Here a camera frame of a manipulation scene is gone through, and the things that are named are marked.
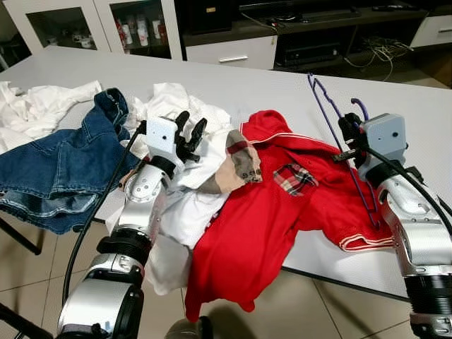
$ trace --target white table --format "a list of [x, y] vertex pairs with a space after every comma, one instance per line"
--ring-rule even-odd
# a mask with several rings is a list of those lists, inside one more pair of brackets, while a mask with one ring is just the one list
[[[13, 81], [14, 86], [24, 90], [37, 85], [72, 88], [93, 80], [99, 80], [103, 88], [118, 87], [125, 96], [143, 101], [152, 97], [154, 83], [181, 83], [196, 97], [226, 109], [236, 126], [260, 109], [276, 109], [294, 132], [334, 144], [304, 74], [53, 46], [0, 73], [0, 81]], [[358, 97], [371, 117], [385, 112], [403, 115], [410, 145], [405, 154], [406, 165], [416, 165], [428, 185], [452, 203], [452, 91], [348, 78], [321, 77], [321, 80], [343, 113], [358, 112], [350, 104], [351, 97]], [[60, 128], [80, 126], [91, 106], [91, 103], [76, 105]], [[117, 192], [110, 194], [97, 217], [108, 217], [123, 199]], [[299, 232], [284, 267], [406, 298], [392, 250], [347, 253], [331, 244], [320, 231]]]

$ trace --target glass cabinet door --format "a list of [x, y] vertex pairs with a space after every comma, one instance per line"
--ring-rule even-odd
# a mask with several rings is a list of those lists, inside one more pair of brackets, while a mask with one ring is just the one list
[[80, 7], [26, 14], [43, 47], [97, 49]]
[[168, 0], [95, 0], [113, 52], [180, 59], [175, 11], [167, 9], [171, 4], [174, 8]]
[[32, 53], [52, 44], [109, 51], [93, 0], [6, 0]]

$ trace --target bottle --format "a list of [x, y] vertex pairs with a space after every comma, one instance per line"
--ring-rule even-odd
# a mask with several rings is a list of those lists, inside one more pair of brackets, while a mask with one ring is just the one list
[[130, 33], [129, 25], [127, 25], [127, 24], [122, 25], [122, 31], [124, 32], [124, 35], [126, 37], [126, 44], [133, 43], [132, 34]]
[[140, 39], [141, 46], [148, 46], [149, 41], [148, 41], [148, 33], [146, 32], [146, 30], [142, 27], [139, 27], [137, 29], [137, 32], [138, 32], [138, 38]]
[[127, 16], [127, 25], [129, 25], [130, 33], [136, 34], [136, 21], [133, 14]]
[[160, 39], [162, 40], [162, 44], [168, 44], [167, 29], [164, 23], [158, 26], [158, 32], [160, 35]]
[[144, 34], [146, 37], [149, 37], [149, 32], [148, 32], [148, 24], [146, 22], [146, 18], [143, 14], [139, 15], [136, 19], [136, 28], [137, 30], [139, 28], [142, 28], [144, 31]]
[[158, 26], [159, 25], [160, 25], [160, 20], [154, 20], [153, 21], [153, 28], [154, 28], [155, 39], [160, 39], [160, 33], [158, 32]]
[[121, 40], [122, 48], [125, 48], [126, 46], [126, 37], [124, 35], [124, 32], [122, 30], [121, 21], [119, 19], [116, 19], [116, 29], [118, 31], [119, 39]]

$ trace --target drawer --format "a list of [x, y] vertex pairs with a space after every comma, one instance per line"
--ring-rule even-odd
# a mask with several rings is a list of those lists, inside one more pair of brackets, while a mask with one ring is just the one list
[[276, 36], [257, 37], [189, 46], [186, 48], [186, 58], [188, 61], [203, 64], [272, 69], [275, 61], [277, 38]]
[[452, 42], [452, 16], [430, 16], [422, 21], [411, 47]]

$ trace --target drawer handle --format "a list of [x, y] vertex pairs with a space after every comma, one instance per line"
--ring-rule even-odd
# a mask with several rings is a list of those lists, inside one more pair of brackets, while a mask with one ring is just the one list
[[248, 60], [248, 56], [247, 55], [242, 55], [242, 56], [234, 56], [232, 58], [218, 59], [220, 64], [224, 64], [226, 62], [233, 62], [233, 61], [243, 61], [243, 60]]
[[438, 33], [452, 32], [452, 27], [440, 28]]

